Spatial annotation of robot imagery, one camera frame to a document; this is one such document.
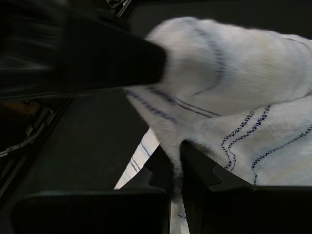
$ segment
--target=white towel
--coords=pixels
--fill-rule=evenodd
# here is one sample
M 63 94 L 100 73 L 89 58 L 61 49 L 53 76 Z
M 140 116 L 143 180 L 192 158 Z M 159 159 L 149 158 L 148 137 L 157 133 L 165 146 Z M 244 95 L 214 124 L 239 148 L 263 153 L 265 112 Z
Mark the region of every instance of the white towel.
M 181 177 L 188 140 L 256 185 L 312 185 L 312 42 L 213 20 L 166 21 L 161 82 L 126 89 Z

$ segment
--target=white fabric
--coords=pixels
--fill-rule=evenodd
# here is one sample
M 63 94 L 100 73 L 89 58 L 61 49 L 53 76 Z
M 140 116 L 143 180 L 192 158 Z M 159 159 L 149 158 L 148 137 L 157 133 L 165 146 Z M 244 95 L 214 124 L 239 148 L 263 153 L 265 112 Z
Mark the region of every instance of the white fabric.
M 160 83 L 126 89 L 182 176 L 188 140 L 256 185 L 312 185 L 312 43 L 213 20 L 166 21 Z

